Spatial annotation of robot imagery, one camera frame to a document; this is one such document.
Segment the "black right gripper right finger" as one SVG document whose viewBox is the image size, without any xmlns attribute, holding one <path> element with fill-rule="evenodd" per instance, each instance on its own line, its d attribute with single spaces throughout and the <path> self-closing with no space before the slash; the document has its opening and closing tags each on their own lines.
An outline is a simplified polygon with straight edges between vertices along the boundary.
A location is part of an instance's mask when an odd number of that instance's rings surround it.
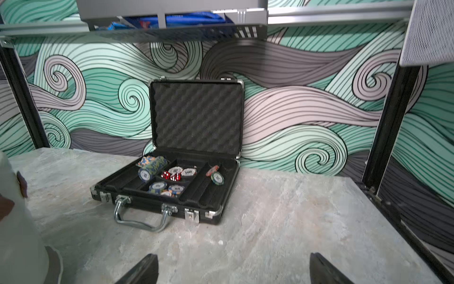
<svg viewBox="0 0 454 284">
<path fill-rule="evenodd" d="M 354 284 L 320 253 L 310 254 L 311 284 Z"/>
</svg>

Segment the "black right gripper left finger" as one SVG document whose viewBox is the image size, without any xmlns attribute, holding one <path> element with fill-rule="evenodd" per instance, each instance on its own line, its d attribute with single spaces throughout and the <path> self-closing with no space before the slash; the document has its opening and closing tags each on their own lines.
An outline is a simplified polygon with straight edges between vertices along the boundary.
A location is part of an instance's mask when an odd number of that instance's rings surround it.
<svg viewBox="0 0 454 284">
<path fill-rule="evenodd" d="M 158 276 L 158 256 L 148 254 L 115 284 L 156 284 Z"/>
</svg>

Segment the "white ceramic pot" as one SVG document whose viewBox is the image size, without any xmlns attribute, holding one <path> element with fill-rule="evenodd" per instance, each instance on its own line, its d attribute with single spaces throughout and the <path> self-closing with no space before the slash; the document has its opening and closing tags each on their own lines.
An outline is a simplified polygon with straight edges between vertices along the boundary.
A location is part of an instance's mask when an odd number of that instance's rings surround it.
<svg viewBox="0 0 454 284">
<path fill-rule="evenodd" d="M 25 178 L 1 152 L 1 283 L 59 284 L 61 255 L 41 238 L 27 198 Z"/>
</svg>

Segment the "red dice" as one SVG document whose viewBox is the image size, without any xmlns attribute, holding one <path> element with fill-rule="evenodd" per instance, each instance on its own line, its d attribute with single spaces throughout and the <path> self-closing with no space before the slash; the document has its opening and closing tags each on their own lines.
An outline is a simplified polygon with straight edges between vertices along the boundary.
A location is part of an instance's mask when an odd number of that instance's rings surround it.
<svg viewBox="0 0 454 284">
<path fill-rule="evenodd" d="M 164 171 L 160 177 L 162 179 L 168 180 L 168 181 L 173 181 L 173 182 L 180 182 L 182 180 L 182 175 L 181 173 L 171 173 L 169 171 Z"/>
</svg>

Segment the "stack of poker chips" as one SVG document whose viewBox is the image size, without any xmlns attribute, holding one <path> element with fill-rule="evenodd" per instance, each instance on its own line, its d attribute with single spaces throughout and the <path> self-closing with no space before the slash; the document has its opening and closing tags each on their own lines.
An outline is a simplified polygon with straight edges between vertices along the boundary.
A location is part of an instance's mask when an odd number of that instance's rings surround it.
<svg viewBox="0 0 454 284">
<path fill-rule="evenodd" d="M 136 164 L 139 167 L 138 176 L 143 182 L 148 182 L 159 171 L 164 169 L 168 164 L 168 160 L 163 156 L 144 156 Z"/>
</svg>

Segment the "green white poker chip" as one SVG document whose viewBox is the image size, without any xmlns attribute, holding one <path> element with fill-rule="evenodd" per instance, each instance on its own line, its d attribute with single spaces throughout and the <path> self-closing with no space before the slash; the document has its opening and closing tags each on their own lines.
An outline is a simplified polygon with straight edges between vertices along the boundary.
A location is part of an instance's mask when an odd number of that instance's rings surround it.
<svg viewBox="0 0 454 284">
<path fill-rule="evenodd" d="M 214 172 L 213 174 L 211 174 L 210 178 L 212 182 L 217 186 L 221 186 L 225 183 L 225 178 L 219 172 Z"/>
</svg>

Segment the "black poker chip case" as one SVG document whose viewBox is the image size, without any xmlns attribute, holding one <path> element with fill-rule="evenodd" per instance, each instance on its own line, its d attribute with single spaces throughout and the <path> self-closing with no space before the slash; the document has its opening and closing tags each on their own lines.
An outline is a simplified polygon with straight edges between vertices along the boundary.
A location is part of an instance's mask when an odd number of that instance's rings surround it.
<svg viewBox="0 0 454 284">
<path fill-rule="evenodd" d="M 151 150 L 93 185 L 92 198 L 114 204 L 118 224 L 142 230 L 161 231 L 169 217 L 219 224 L 240 167 L 244 91 L 243 81 L 231 78 L 152 80 Z M 168 160 L 148 182 L 136 165 L 144 156 Z M 182 180 L 162 179 L 164 171 Z M 212 182 L 214 172 L 223 185 Z"/>
</svg>

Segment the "blue item in tray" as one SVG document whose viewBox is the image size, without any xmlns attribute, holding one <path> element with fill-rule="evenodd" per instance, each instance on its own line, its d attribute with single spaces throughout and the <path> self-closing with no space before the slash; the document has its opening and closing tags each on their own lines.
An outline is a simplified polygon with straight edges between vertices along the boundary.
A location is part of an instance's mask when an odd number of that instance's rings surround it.
<svg viewBox="0 0 454 284">
<path fill-rule="evenodd" d="M 166 16 L 166 27 L 207 26 L 216 24 L 233 24 L 225 14 L 198 12 Z M 159 28 L 158 16 L 124 17 L 112 22 L 105 30 L 130 30 Z"/>
</svg>

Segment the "white perforated panel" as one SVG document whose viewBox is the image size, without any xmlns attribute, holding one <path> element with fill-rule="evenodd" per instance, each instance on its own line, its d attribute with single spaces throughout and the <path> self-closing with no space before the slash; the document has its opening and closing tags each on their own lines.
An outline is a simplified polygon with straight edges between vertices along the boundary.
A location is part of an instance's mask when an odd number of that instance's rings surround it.
<svg viewBox="0 0 454 284">
<path fill-rule="evenodd" d="M 454 61 L 454 2 L 415 1 L 399 59 L 403 67 Z"/>
</svg>

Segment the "black wall shelf tray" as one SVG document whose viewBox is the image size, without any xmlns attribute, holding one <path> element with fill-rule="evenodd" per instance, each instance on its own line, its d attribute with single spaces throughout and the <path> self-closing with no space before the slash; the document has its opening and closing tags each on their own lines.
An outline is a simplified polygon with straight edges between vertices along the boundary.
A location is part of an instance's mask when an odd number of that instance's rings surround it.
<svg viewBox="0 0 454 284">
<path fill-rule="evenodd" d="M 78 1 L 79 15 L 92 34 L 124 42 L 265 39 L 267 1 Z M 211 12 L 233 24 L 166 27 L 166 16 Z M 105 30 L 124 17 L 158 16 L 159 28 Z"/>
</svg>

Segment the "aluminium wall rail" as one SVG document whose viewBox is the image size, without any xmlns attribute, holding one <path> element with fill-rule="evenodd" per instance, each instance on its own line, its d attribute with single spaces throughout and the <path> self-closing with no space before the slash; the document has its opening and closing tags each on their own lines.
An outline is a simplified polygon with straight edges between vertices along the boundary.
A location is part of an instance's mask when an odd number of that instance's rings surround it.
<svg viewBox="0 0 454 284">
<path fill-rule="evenodd" d="M 413 1 L 385 1 L 318 7 L 283 7 L 267 10 L 268 27 L 318 26 L 322 24 L 357 24 L 393 22 L 408 19 Z M 58 36 L 87 33 L 89 25 L 81 20 L 2 24 L 2 38 Z"/>
</svg>

